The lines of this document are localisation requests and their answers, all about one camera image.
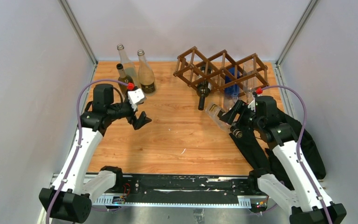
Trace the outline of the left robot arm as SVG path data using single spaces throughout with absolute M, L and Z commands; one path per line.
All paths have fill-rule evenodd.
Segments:
M 151 122 L 145 112 L 136 116 L 138 105 L 146 100 L 144 92 L 133 83 L 121 82 L 125 92 L 119 94 L 120 101 L 114 103 L 114 92 L 118 89 L 112 83 L 113 80 L 109 79 L 102 80 L 100 84 L 95 81 L 93 99 L 83 111 L 76 111 L 77 131 L 69 155 L 51 186 L 42 188 L 39 193 L 47 224 L 52 219 L 82 224 L 89 217 L 93 202 L 107 190 L 125 195 L 130 192 L 119 167 L 104 166 L 94 178 L 84 182 L 91 158 L 114 121 L 127 119 L 134 130 Z

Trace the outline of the dark green wine bottle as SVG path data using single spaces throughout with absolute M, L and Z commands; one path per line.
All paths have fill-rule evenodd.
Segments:
M 123 82 L 125 84 L 129 84 L 129 83 L 134 84 L 132 77 L 126 74 L 126 72 L 124 71 L 124 67 L 121 63 L 118 63 L 116 65 L 116 68 L 119 73 L 118 81 Z M 119 84 L 119 88 L 121 90 L 122 95 L 125 97 L 126 92 L 127 92 L 127 86 L 125 86 L 123 84 Z

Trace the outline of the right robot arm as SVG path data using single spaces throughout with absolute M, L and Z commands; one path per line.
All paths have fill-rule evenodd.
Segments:
M 251 171 L 248 190 L 272 198 L 289 216 L 291 224 L 340 224 L 347 215 L 343 204 L 334 203 L 324 191 L 300 147 L 292 126 L 280 119 L 277 103 L 271 96 L 257 96 L 251 104 L 238 100 L 229 110 L 217 108 L 214 116 L 228 127 L 234 137 L 243 137 L 240 126 L 256 130 L 282 164 L 293 190 L 271 172 Z

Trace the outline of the clear bottle black label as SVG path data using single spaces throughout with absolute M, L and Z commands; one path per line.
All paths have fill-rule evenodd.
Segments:
M 136 72 L 136 68 L 134 63 L 129 59 L 129 57 L 127 56 L 127 53 L 124 49 L 124 45 L 123 44 L 118 44 L 117 45 L 117 50 L 120 56 L 120 63 L 123 65 L 124 67 L 124 71 L 126 72 L 127 75 L 129 75 L 132 80 L 134 81 L 134 84 L 137 87 L 140 87 L 140 82 L 138 79 L 138 74 Z
M 145 52 L 142 49 L 138 50 L 138 59 L 139 59 L 139 69 L 138 69 L 138 79 L 142 91 L 147 96 L 152 96 L 156 93 L 157 87 L 155 83 L 155 75 L 152 71 L 152 68 L 148 64 L 145 58 Z

